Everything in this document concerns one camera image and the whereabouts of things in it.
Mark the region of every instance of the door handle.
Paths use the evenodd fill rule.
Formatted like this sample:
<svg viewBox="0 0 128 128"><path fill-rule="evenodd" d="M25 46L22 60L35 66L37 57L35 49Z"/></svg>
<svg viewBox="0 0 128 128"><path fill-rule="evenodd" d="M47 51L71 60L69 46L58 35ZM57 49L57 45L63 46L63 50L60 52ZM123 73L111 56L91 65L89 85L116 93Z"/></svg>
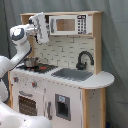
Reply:
<svg viewBox="0 0 128 128"><path fill-rule="evenodd" d="M50 115L50 107L51 107L51 102L48 102L47 113L48 113L48 119L49 119L49 120L52 119L52 116Z"/></svg>
<svg viewBox="0 0 128 128"><path fill-rule="evenodd" d="M32 97L33 95L32 94L27 94L23 91L19 91L19 93L22 95L22 96L28 96L28 97Z"/></svg>
<svg viewBox="0 0 128 128"><path fill-rule="evenodd" d="M51 33L54 33L53 22L54 22L54 19L51 19L50 21Z"/></svg>

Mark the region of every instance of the gray faucet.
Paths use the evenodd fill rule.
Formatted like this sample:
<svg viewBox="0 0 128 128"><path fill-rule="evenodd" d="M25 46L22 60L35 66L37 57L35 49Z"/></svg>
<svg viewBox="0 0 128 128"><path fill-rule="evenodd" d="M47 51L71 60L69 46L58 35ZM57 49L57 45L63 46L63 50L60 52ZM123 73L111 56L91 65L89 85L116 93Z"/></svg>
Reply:
<svg viewBox="0 0 128 128"><path fill-rule="evenodd" d="M91 64L91 65L94 65L94 60L93 60L92 55L91 55L89 52L87 52L87 51L82 51L82 52L79 54L78 63L77 63L77 65L76 65L76 68L77 68L78 70L84 70L84 69L86 69L87 63L86 63L86 62L85 62L85 64L82 64L82 63L81 63L81 57L82 57L83 54L88 55L89 58L90 58L90 61L91 61L90 64Z"/></svg>

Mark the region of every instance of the oven window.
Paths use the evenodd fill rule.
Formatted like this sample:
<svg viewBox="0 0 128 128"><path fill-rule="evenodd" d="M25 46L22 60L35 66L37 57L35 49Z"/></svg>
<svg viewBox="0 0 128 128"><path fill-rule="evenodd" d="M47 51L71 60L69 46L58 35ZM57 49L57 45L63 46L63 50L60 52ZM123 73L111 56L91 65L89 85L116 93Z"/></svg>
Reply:
<svg viewBox="0 0 128 128"><path fill-rule="evenodd" d="M37 116L36 102L19 96L19 112L25 115Z"/></svg>
<svg viewBox="0 0 128 128"><path fill-rule="evenodd" d="M75 19L58 19L57 31L75 31Z"/></svg>

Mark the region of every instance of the tile backsplash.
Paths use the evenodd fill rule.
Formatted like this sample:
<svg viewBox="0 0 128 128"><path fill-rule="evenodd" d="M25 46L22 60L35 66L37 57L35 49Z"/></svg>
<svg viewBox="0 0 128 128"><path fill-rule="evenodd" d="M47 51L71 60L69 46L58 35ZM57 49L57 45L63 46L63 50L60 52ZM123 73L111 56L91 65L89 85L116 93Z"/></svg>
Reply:
<svg viewBox="0 0 128 128"><path fill-rule="evenodd" d="M75 68L80 52L88 51L94 57L94 39L75 36L50 36L49 43L38 45L34 39L34 56L42 63ZM87 55L82 56L82 63L87 62L87 69L94 70Z"/></svg>

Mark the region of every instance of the white robot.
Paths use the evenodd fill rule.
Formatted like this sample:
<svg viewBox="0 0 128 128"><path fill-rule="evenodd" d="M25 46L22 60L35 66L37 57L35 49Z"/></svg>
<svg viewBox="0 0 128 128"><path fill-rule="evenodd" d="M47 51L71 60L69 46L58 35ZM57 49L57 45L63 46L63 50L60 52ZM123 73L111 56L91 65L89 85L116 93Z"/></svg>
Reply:
<svg viewBox="0 0 128 128"><path fill-rule="evenodd" d="M31 16L29 24L11 28L10 36L17 49L17 54L11 60L0 56L0 128L52 128L47 118L17 113L3 103L8 98L8 91L2 77L7 71L14 69L31 52L27 37L36 36L39 44L49 41L44 13Z"/></svg>

